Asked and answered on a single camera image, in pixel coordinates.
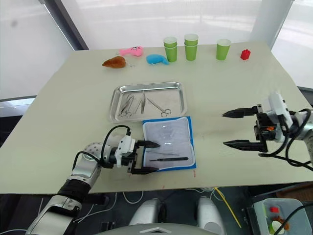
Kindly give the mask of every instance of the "red lego brick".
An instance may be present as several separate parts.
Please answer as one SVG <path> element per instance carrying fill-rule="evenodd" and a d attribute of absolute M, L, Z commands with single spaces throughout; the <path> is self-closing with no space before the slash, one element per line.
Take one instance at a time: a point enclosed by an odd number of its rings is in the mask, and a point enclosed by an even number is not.
<path fill-rule="evenodd" d="M 242 58 L 243 60 L 247 60 L 249 59 L 251 51 L 249 51 L 248 49 L 243 50 L 243 52 L 241 52 L 241 56 L 240 58 Z"/>
<path fill-rule="evenodd" d="M 269 208 L 269 211 L 270 211 L 270 212 L 273 212 L 273 213 L 279 213 L 278 207 L 270 207 L 270 208 Z"/>

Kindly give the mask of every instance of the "stainless steel tray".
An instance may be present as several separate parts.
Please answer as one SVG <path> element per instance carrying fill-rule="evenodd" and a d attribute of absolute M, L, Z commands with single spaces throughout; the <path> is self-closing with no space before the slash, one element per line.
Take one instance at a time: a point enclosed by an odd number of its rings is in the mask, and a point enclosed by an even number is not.
<path fill-rule="evenodd" d="M 179 82 L 128 85 L 114 90 L 110 120 L 119 123 L 175 118 L 183 116 L 186 112 L 187 102 Z"/>

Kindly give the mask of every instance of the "white curtain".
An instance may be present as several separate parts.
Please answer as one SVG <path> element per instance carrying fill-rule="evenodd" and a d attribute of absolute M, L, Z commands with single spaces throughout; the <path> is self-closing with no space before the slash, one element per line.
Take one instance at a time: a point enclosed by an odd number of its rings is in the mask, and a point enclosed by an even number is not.
<path fill-rule="evenodd" d="M 297 86 L 313 89 L 313 0 L 296 0 L 272 49 Z"/>
<path fill-rule="evenodd" d="M 38 0 L 0 0 L 0 100 L 37 95 L 72 51 Z"/>
<path fill-rule="evenodd" d="M 90 49 L 109 49 L 161 47 L 162 39 L 171 35 L 182 45 L 187 33 L 197 33 L 199 44 L 213 44 L 220 38 L 248 41 L 262 1 L 62 0 L 62 3 Z"/>

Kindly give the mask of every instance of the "blue cloth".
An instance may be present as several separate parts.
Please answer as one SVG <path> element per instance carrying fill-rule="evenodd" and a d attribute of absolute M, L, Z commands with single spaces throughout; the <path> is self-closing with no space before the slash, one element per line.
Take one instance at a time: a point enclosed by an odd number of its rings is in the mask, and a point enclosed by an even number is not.
<path fill-rule="evenodd" d="M 148 64 L 154 65 L 156 63 L 162 62 L 165 65 L 168 65 L 169 62 L 163 55 L 151 54 L 146 57 Z"/>

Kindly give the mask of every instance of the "beige tabletop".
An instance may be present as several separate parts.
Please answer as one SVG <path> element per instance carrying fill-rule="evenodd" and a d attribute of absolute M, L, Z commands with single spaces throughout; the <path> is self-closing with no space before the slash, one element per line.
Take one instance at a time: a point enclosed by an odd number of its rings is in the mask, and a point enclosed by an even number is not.
<path fill-rule="evenodd" d="M 241 51 L 251 50 L 248 60 Z M 215 59 L 215 45 L 198 47 L 197 59 L 185 59 L 184 47 L 170 65 L 148 65 L 145 56 L 165 55 L 164 48 L 145 48 L 144 56 L 126 56 L 134 67 L 101 66 L 117 50 L 75 51 L 48 81 L 0 149 L 0 193 L 56 193 L 71 173 L 76 153 L 101 141 L 115 124 L 108 119 L 113 90 L 122 85 L 176 81 L 183 84 L 192 119 L 197 168 L 130 175 L 126 168 L 102 169 L 92 192 L 198 188 L 303 182 L 312 173 L 286 162 L 258 157 L 223 145 L 255 141 L 256 117 L 223 118 L 231 109 L 251 107 L 279 91 L 290 110 L 310 108 L 291 77 L 264 43 L 233 44 L 225 61 Z M 143 139 L 142 123 L 127 123 L 132 137 Z M 274 150 L 278 144 L 270 143 Z M 292 158 L 307 161 L 303 142 Z"/>

